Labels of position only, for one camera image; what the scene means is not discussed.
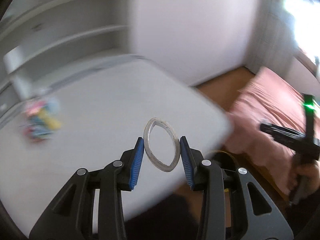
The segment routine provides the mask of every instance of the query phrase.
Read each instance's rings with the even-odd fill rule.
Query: white wall
[[[188,85],[243,63],[258,0],[134,0],[132,51]]]
[[[320,83],[296,58],[293,60],[285,80],[298,92],[312,94],[320,100]]]

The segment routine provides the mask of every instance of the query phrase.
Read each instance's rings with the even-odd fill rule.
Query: white table
[[[0,198],[13,221],[28,236],[46,206],[81,167],[102,169],[132,149],[152,117],[185,135],[204,156],[216,149],[231,126],[222,110],[169,77],[148,60],[133,60],[89,75],[56,91],[61,130],[42,143],[29,142],[19,115],[0,130]],[[151,149],[163,162],[173,159],[168,134],[155,127]],[[144,155],[138,184],[123,192],[124,217],[146,210],[185,181],[182,161],[169,173]]]

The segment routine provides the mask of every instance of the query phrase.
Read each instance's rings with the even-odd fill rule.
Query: green light
[[[315,109],[316,109],[313,105],[310,105],[310,104],[308,104],[308,105],[303,104],[303,105],[306,106],[306,107],[308,107],[308,108],[310,108],[310,109],[312,109],[312,110],[315,110]]]

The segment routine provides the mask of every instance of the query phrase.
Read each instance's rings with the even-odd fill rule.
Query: curtain
[[[284,78],[295,56],[294,17],[282,0],[260,0],[245,66],[257,73],[265,66]]]

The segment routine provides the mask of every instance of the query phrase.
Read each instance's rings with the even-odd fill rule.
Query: pink blanket
[[[287,82],[266,67],[242,90],[228,117],[234,132],[225,143],[228,151],[247,153],[257,166],[268,169],[279,189],[288,194],[288,173],[293,152],[259,130],[262,119],[305,132],[303,97]],[[315,118],[315,137],[319,138],[320,120]]]

